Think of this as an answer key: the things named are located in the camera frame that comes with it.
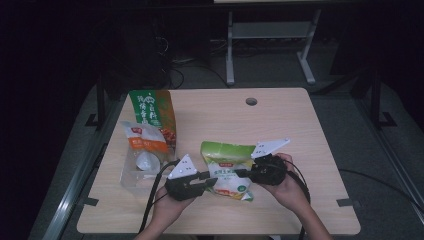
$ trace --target black device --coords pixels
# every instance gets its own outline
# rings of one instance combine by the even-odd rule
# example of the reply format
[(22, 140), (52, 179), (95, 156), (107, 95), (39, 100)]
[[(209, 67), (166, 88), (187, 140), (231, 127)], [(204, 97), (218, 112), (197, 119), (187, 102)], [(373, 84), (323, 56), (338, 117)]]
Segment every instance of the black device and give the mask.
[[(206, 181), (190, 185), (190, 182), (196, 179)], [(177, 179), (168, 178), (165, 182), (165, 188), (169, 196), (171, 196), (175, 200), (183, 201), (186, 199), (202, 196), (203, 192), (207, 188), (213, 187), (216, 181), (218, 181), (218, 178), (210, 178), (209, 172), (197, 172), (194, 175)]]
[(283, 182), (287, 173), (287, 166), (278, 156), (268, 154), (263, 157), (255, 158), (252, 170), (235, 170), (240, 178), (248, 177), (252, 182), (265, 185), (279, 185)]

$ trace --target black cable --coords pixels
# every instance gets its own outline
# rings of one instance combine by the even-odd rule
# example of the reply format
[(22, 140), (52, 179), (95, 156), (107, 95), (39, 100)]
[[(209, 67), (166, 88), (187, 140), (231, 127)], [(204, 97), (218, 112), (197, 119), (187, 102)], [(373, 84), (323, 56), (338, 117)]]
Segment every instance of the black cable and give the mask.
[(221, 81), (225, 84), (225, 86), (227, 87), (227, 88), (229, 88), (229, 86), (228, 86), (228, 84), (226, 83), (226, 81), (224, 80), (224, 78), (222, 78), (221, 77), (221, 75), (219, 75), (219, 73), (218, 72), (216, 72), (215, 70), (213, 70), (212, 68), (210, 68), (210, 67), (206, 67), (206, 66), (201, 66), (201, 65), (197, 65), (197, 66), (179, 66), (180, 68), (189, 68), (189, 67), (192, 67), (192, 68), (205, 68), (205, 69), (207, 69), (207, 70), (209, 70), (209, 71), (211, 71), (211, 72), (213, 72), (213, 73), (215, 73), (220, 79), (221, 79)]
[(179, 70), (177, 70), (177, 69), (175, 69), (175, 68), (171, 68), (170, 70), (175, 71), (175, 72), (177, 72), (178, 74), (180, 74), (180, 76), (181, 76), (181, 82), (180, 82), (180, 84), (178, 84), (177, 86), (175, 86), (175, 85), (174, 85), (174, 83), (172, 82), (172, 78), (170, 78), (170, 80), (169, 80), (169, 88), (170, 88), (170, 89), (178, 89), (178, 88), (180, 88), (180, 87), (183, 85), (183, 83), (184, 83), (184, 80), (185, 80), (185, 78), (184, 78), (184, 74), (183, 74), (181, 71), (179, 71)]
[(149, 217), (150, 209), (152, 208), (154, 204), (153, 199), (155, 198), (155, 194), (158, 189), (160, 179), (162, 178), (163, 171), (165, 171), (165, 169), (167, 169), (170, 166), (176, 166), (179, 162), (180, 162), (179, 159), (169, 162), (168, 164), (162, 167), (162, 169), (159, 171), (158, 174), (156, 174), (156, 178), (153, 183), (152, 190), (150, 191), (149, 200), (147, 201), (146, 210), (144, 211), (143, 222), (141, 223), (140, 230), (138, 231), (139, 233), (142, 232), (144, 228), (146, 227), (147, 218)]
[(159, 200), (161, 200), (162, 198), (164, 198), (166, 195), (168, 195), (168, 193), (165, 193), (163, 196), (159, 197), (158, 199), (156, 199), (152, 205), (155, 205), (155, 203), (157, 203)]
[[(292, 172), (292, 171), (287, 171), (287, 175), (289, 175), (291, 178), (293, 178), (293, 180), (296, 181), (296, 183), (299, 185), (299, 187), (302, 189), (303, 193), (305, 194), (306, 199), (308, 200), (309, 204), (311, 204), (311, 194), (309, 194), (309, 189), (306, 186), (306, 182), (303, 181), (299, 178), (299, 176), (296, 175), (296, 173)], [(300, 229), (300, 233), (299, 233), (299, 240), (302, 240), (305, 236), (305, 228), (302, 226), (302, 228)]]
[[(284, 160), (284, 159), (283, 159), (283, 162), (291, 164), (299, 172), (299, 175), (302, 177), (302, 179), (300, 179), (299, 176), (296, 175), (295, 172), (287, 171), (286, 173), (297, 183), (297, 185), (299, 185), (299, 187), (302, 189), (303, 194), (305, 194), (306, 200), (308, 200), (309, 204), (311, 204), (311, 194), (309, 193), (308, 185), (306, 184), (306, 181), (305, 181), (305, 178), (303, 177), (302, 172), (292, 162), (289, 162), (289, 161)], [(275, 165), (272, 165), (272, 167), (279, 168), (281, 170), (285, 170), (285, 169), (280, 168), (280, 167), (275, 166)], [(305, 236), (305, 233), (306, 233), (305, 228), (302, 226), (302, 228), (300, 229), (298, 239), (302, 240)]]
[[(250, 44), (248, 42), (243, 41), (243, 42), (240, 42), (240, 44), (241, 45), (244, 44), (245, 46), (242, 46), (242, 47), (239, 46), (239, 47), (237, 47), (236, 45), (238, 45), (238, 44), (233, 44), (233, 55), (235, 57), (239, 57), (239, 58), (250, 58), (250, 57), (255, 57), (255, 56), (261, 54), (261, 53), (259, 53), (259, 48), (258, 47), (253, 46), (252, 44)], [(256, 53), (246, 53), (246, 52), (250, 52), (251, 49), (253, 49), (253, 52), (256, 51)], [(237, 53), (237, 51), (244, 52), (245, 55), (239, 54), (239, 53)]]
[(348, 172), (348, 173), (357, 174), (357, 175), (360, 175), (360, 176), (363, 176), (363, 177), (372, 179), (372, 180), (374, 180), (374, 181), (376, 181), (378, 183), (381, 183), (381, 184), (385, 185), (386, 187), (391, 188), (392, 190), (398, 192), (402, 197), (404, 197), (407, 200), (409, 200), (409, 202), (411, 202), (422, 214), (424, 214), (423, 208), (411, 196), (409, 196), (408, 194), (406, 194), (405, 192), (403, 192), (401, 189), (399, 189), (397, 187), (394, 187), (394, 186), (392, 186), (392, 185), (390, 185), (390, 184), (388, 184), (388, 183), (386, 183), (386, 182), (384, 182), (384, 181), (382, 181), (382, 180), (380, 180), (378, 178), (375, 178), (373, 176), (367, 175), (365, 173), (361, 173), (361, 172), (357, 172), (357, 171), (349, 170), (349, 169), (343, 169), (343, 168), (339, 168), (339, 171), (340, 172)]
[(227, 41), (226, 40), (222, 40), (222, 42), (224, 42), (223, 44), (220, 44), (218, 47), (214, 47), (210, 54), (211, 56), (217, 56), (218, 54), (227, 53), (228, 47), (227, 47)]

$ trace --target dark background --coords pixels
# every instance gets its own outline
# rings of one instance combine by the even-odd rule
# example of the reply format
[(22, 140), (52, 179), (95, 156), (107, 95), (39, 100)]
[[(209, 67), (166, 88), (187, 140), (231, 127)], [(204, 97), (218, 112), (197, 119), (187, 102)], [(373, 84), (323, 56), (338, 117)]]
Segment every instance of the dark background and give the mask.
[[(335, 74), (364, 65), (377, 69), (424, 129), (424, 8), (418, 4), (386, 1), (328, 9), (316, 37), (340, 42)], [(225, 37), (225, 13), (167, 16), (158, 24), (147, 14), (89, 11), (73, 1), (0, 0), (1, 239), (28, 237), (75, 117), (100, 75), (109, 77), (112, 97), (128, 88), (159, 88), (166, 76), (156, 70), (166, 68), (167, 59), (139, 62), (157, 47), (152, 38), (158, 31), (169, 37), (173, 50), (192, 51), (206, 60), (209, 38)], [(141, 27), (131, 34), (134, 26)], [(137, 41), (144, 48), (137, 49)], [(110, 53), (144, 70), (123, 70)], [(144, 80), (135, 82), (137, 76)], [(149, 82), (152, 76), (158, 80)]]

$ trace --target green snack bag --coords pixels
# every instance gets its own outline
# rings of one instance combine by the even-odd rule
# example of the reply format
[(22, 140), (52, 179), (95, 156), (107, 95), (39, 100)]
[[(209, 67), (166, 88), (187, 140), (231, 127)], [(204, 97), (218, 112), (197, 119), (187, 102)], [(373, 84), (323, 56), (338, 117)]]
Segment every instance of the green snack bag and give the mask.
[(238, 177), (234, 170), (251, 170), (253, 160), (250, 154), (255, 146), (204, 141), (200, 148), (211, 178), (218, 178), (210, 191), (237, 200), (252, 201), (253, 196), (249, 192), (252, 181)]
[(176, 123), (171, 95), (167, 90), (132, 90), (129, 92), (136, 121), (157, 127), (169, 149), (176, 146)]

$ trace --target floor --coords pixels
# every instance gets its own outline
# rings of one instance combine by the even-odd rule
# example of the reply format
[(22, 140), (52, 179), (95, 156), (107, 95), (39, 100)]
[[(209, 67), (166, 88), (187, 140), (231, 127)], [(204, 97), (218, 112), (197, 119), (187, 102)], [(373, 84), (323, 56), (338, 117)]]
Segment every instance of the floor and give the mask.
[[(174, 70), (170, 71), (170, 88), (178, 85), (180, 89), (227, 88), (224, 80), (225, 55), (217, 51), (218, 46), (209, 65), (196, 59), (188, 61), (191, 56), (184, 54), (175, 59), (179, 64), (174, 64)], [(377, 130), (369, 121), (370, 94), (363, 99), (352, 98), (349, 94), (354, 80), (326, 95), (314, 95), (313, 92), (342, 77), (329, 74), (338, 44), (330, 41), (314, 42), (312, 45), (308, 61), (317, 81), (313, 86), (306, 83), (297, 62), (296, 52), (301, 46), (302, 42), (287, 41), (280, 42), (276, 48), (250, 49), (249, 56), (236, 55), (236, 83), (231, 87), (301, 87), (311, 93), (315, 111), (362, 227), (355, 236), (334, 236), (335, 239), (423, 239), (422, 213), (417, 214), (411, 202), (402, 194), (372, 179), (378, 178), (405, 192), (397, 170), (400, 162), (417, 186), (417, 191), (424, 193), (424, 175), (421, 174), (424, 169), (423, 132), (404, 110), (396, 92), (384, 84), (381, 112), (390, 113), (397, 126), (384, 127), (382, 130)], [(96, 88), (93, 87), (86, 97), (29, 239), (46, 236), (80, 162), (87, 157), (101, 155), (101, 151), (93, 153), (93, 149), (101, 150), (107, 144), (123, 104), (122, 99), (106, 100), (106, 124), (96, 131), (96, 127), (86, 126), (90, 115), (97, 113)], [(81, 234), (76, 230), (83, 202), (100, 161), (93, 162), (93, 170), (89, 178), (82, 181), (79, 198), (73, 203), (73, 211), (58, 239), (132, 239), (134, 234)], [(297, 236), (283, 236), (282, 239), (297, 239)]]

